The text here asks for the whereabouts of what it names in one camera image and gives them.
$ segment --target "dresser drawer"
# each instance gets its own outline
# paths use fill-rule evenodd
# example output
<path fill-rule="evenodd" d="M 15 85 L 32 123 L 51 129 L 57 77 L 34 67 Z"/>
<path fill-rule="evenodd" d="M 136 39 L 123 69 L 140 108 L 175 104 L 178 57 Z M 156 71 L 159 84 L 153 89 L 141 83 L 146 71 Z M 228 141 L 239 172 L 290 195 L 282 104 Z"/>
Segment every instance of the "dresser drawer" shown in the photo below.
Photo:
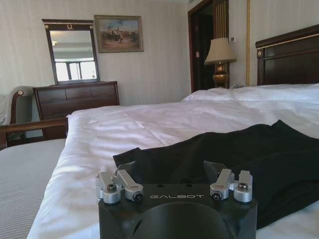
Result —
<path fill-rule="evenodd" d="M 118 106 L 117 82 L 99 82 L 34 88 L 40 120 L 64 118 L 77 110 Z M 47 139 L 59 138 L 64 132 L 45 130 Z"/>

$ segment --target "headboard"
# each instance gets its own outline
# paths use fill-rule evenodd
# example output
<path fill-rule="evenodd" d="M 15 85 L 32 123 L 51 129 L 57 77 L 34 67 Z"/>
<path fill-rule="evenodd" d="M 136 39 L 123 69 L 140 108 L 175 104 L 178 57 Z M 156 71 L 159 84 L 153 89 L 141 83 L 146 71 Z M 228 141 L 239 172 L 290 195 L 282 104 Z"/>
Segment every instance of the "headboard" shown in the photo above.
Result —
<path fill-rule="evenodd" d="M 258 85 L 319 83 L 319 25 L 256 42 Z"/>

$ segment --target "lamp base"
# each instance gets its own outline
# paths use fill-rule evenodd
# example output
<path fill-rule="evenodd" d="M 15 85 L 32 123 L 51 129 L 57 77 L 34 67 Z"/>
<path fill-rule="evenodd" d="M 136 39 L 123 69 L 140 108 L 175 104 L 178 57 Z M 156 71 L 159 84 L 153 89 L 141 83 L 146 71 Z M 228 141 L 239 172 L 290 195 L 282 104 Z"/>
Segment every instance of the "lamp base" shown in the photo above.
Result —
<path fill-rule="evenodd" d="M 215 82 L 215 87 L 217 88 L 227 88 L 227 82 L 229 79 L 229 74 L 225 71 L 225 64 L 217 64 L 216 73 L 213 75 Z"/>
<path fill-rule="evenodd" d="M 227 82 L 229 79 L 228 74 L 213 75 L 213 79 L 214 79 L 216 88 L 227 88 Z"/>

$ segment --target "picture frame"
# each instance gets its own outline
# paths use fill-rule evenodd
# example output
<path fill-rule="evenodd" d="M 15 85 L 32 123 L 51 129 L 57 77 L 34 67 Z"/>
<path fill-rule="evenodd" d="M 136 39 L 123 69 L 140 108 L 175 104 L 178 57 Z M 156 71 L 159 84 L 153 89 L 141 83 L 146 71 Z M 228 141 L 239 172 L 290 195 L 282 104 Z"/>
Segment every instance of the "picture frame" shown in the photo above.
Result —
<path fill-rule="evenodd" d="M 143 52 L 140 16 L 94 15 L 99 53 Z"/>

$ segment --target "beige wall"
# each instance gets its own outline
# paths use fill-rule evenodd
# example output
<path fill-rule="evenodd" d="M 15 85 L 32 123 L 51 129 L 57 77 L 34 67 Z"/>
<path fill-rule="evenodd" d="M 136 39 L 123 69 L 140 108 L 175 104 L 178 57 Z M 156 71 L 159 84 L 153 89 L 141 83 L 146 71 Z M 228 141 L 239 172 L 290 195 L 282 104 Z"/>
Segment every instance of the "beige wall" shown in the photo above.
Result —
<path fill-rule="evenodd" d="M 122 105 L 180 101 L 190 93 L 187 4 L 147 0 L 0 0 L 0 94 L 54 84 L 42 18 L 142 16 L 144 52 L 98 54 L 102 81 Z"/>
<path fill-rule="evenodd" d="M 188 5 L 193 8 L 201 0 Z M 229 0 L 229 36 L 237 62 L 230 65 L 231 86 L 246 84 L 246 9 L 247 0 Z M 256 41 L 307 26 L 319 24 L 319 0 L 251 0 L 251 74 L 250 83 L 257 85 Z"/>

